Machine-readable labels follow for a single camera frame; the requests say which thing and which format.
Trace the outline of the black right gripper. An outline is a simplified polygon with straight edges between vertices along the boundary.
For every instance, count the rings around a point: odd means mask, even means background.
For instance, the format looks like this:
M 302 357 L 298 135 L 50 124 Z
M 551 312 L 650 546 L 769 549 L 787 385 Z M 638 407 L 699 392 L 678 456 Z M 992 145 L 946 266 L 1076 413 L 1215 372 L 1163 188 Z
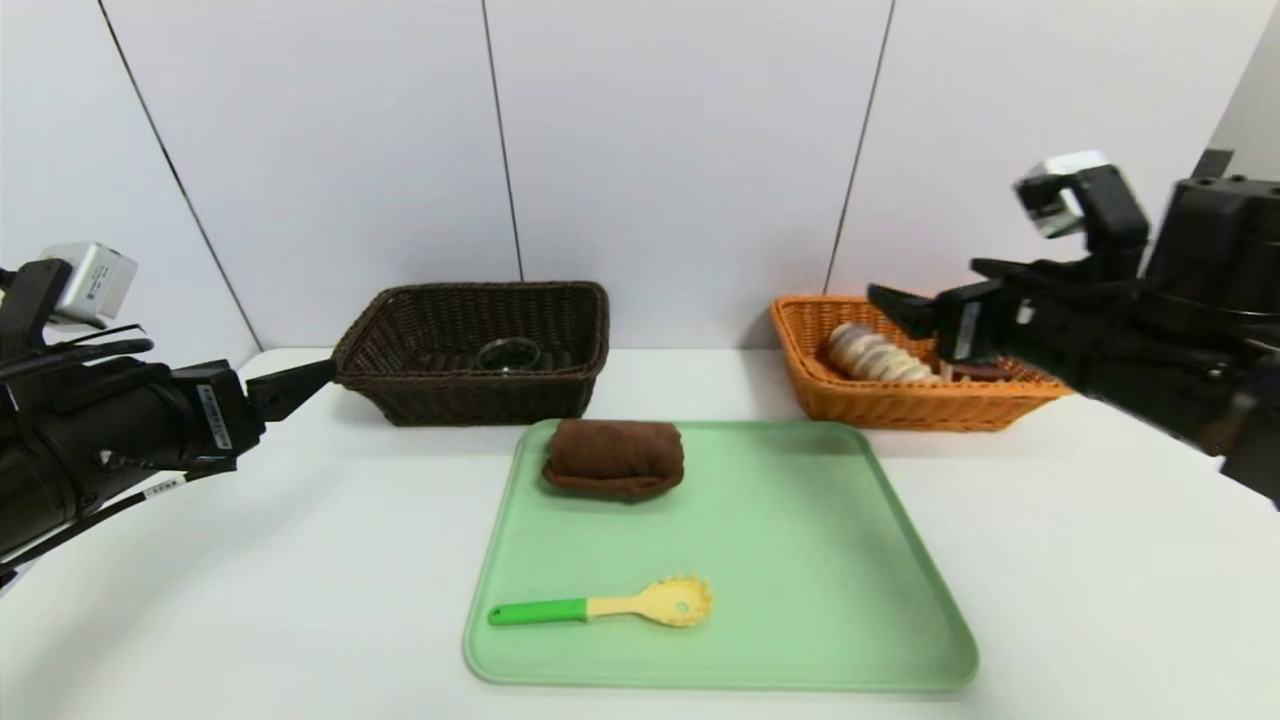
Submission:
M 936 337 L 943 360 L 1011 357 L 1088 395 L 1094 318 L 1078 304 L 1082 291 L 1050 278 L 1000 278 L 937 297 L 868 284 L 867 300 L 910 340 Z

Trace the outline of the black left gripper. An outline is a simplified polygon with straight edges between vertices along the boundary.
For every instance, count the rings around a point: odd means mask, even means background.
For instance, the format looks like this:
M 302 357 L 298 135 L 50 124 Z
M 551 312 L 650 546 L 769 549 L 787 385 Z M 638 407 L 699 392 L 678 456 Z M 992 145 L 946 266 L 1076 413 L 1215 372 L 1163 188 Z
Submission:
M 29 515 L 72 519 L 157 473 L 237 457 L 335 373 L 332 359 L 288 368 L 247 379 L 244 396 L 225 360 L 105 359 L 50 372 L 51 405 L 31 425 Z

